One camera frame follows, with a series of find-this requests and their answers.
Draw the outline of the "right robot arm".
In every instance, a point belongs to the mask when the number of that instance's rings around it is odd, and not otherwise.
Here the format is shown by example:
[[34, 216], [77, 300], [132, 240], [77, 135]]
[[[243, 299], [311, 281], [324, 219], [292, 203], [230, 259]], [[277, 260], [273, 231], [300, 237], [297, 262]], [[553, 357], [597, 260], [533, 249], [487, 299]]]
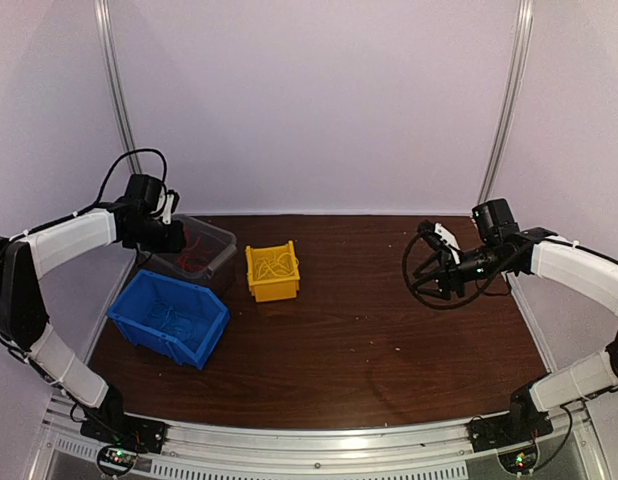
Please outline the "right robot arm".
[[[540, 377], [517, 388], [501, 430], [519, 442], [561, 406], [618, 393], [618, 259], [543, 228], [517, 224], [503, 199], [472, 208], [478, 234], [461, 247], [449, 220], [425, 219], [404, 248], [401, 273], [411, 296], [439, 312], [466, 312], [510, 282], [516, 308], [538, 349]], [[618, 413], [618, 400], [609, 403]]]

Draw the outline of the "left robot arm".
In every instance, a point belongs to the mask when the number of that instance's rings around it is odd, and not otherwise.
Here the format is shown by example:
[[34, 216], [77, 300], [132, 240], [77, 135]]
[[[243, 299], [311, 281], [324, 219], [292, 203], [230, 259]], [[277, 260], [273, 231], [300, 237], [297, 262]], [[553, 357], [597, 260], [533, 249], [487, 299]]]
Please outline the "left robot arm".
[[119, 389], [85, 362], [85, 342], [64, 340], [51, 316], [94, 305], [70, 294], [104, 297], [97, 273], [89, 273], [98, 250], [115, 244], [130, 250], [178, 253], [184, 227], [173, 214], [179, 194], [146, 174], [129, 178], [116, 200], [96, 200], [66, 217], [0, 236], [0, 342], [18, 360], [93, 416], [95, 429], [112, 444], [133, 433]]

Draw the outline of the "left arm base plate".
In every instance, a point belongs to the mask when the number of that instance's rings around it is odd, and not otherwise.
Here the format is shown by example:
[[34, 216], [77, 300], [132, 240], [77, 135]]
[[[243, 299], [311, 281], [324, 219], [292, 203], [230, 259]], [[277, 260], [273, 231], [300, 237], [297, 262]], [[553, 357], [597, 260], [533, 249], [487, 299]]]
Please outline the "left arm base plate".
[[84, 437], [140, 454], [162, 452], [167, 430], [165, 422], [124, 414], [122, 424], [112, 427], [89, 410], [84, 414], [80, 427]]

